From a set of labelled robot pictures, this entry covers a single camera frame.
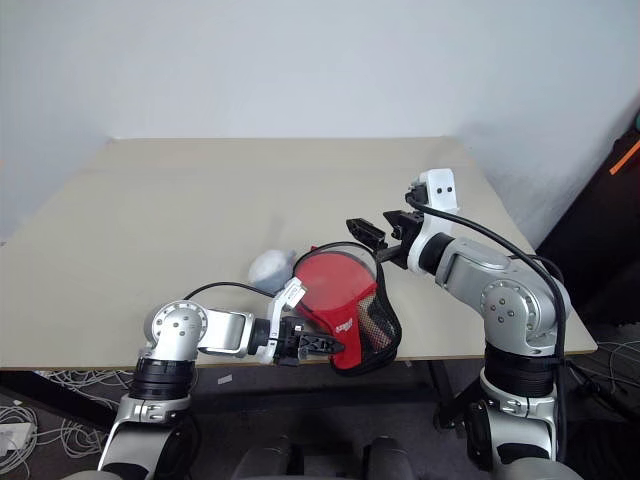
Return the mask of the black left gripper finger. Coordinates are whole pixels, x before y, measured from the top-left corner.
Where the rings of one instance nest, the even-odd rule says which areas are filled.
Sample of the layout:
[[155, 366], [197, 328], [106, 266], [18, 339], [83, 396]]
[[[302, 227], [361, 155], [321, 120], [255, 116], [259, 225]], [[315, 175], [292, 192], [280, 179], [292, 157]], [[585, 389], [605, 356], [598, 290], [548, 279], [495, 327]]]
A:
[[335, 355], [342, 353], [345, 345], [331, 335], [303, 333], [299, 337], [298, 356]]

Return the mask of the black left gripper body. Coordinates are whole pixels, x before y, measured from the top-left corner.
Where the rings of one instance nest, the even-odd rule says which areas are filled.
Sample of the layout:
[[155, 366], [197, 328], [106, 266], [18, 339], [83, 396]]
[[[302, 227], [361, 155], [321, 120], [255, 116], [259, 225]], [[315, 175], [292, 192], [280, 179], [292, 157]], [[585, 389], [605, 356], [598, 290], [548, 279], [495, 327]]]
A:
[[297, 367], [300, 364], [299, 344], [304, 332], [302, 318], [283, 318], [280, 321], [276, 364], [278, 366]]

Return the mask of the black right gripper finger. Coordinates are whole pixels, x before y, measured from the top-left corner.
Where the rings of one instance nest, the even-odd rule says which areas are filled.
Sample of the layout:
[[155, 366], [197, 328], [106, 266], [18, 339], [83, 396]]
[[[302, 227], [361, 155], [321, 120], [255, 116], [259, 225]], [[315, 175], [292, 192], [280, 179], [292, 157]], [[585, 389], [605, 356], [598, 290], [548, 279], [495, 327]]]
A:
[[383, 250], [388, 247], [386, 233], [363, 218], [346, 220], [346, 226], [352, 237], [370, 250]]
[[384, 218], [392, 227], [391, 236], [394, 239], [405, 239], [416, 231], [416, 216], [413, 212], [392, 210], [383, 213]]

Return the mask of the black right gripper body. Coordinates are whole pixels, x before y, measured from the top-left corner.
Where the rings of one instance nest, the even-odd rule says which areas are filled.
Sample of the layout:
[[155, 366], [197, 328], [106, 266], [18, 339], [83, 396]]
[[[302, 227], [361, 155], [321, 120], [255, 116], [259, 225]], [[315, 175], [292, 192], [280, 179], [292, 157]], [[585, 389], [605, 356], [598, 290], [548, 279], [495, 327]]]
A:
[[414, 234], [405, 239], [396, 239], [399, 241], [399, 244], [396, 246], [378, 250], [376, 253], [376, 260], [379, 263], [392, 262], [396, 266], [407, 265], [411, 246], [420, 233], [424, 223], [424, 214], [422, 212], [413, 211], [413, 213], [416, 216], [416, 231], [414, 232]]

